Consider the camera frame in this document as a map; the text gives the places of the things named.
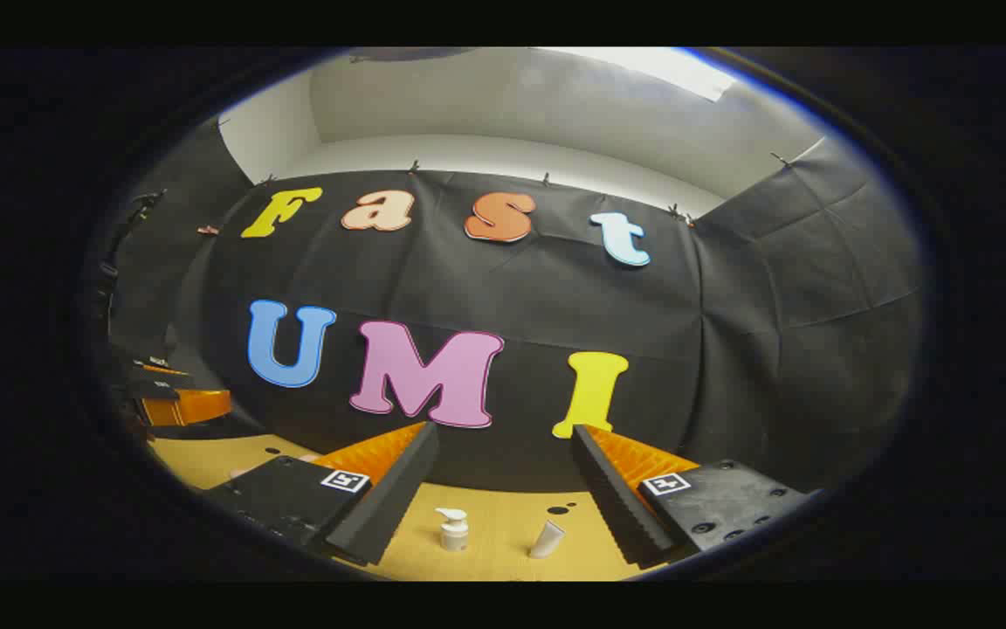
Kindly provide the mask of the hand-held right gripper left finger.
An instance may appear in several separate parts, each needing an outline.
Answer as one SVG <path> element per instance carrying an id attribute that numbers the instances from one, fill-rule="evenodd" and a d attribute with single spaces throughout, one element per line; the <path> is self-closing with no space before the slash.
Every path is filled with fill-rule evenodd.
<path id="1" fill-rule="evenodd" d="M 296 549 L 376 564 L 438 450 L 437 426 L 417 423 L 316 461 L 279 455 L 208 489 L 206 498 Z"/>

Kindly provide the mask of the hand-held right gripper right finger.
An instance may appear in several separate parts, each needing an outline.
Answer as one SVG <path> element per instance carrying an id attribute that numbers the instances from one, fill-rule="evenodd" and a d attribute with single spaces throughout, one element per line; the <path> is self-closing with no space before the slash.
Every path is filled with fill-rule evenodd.
<path id="1" fill-rule="evenodd" d="M 811 497 L 742 462 L 695 463 L 592 425 L 577 425 L 571 445 L 612 538 L 640 569 L 754 533 Z"/>

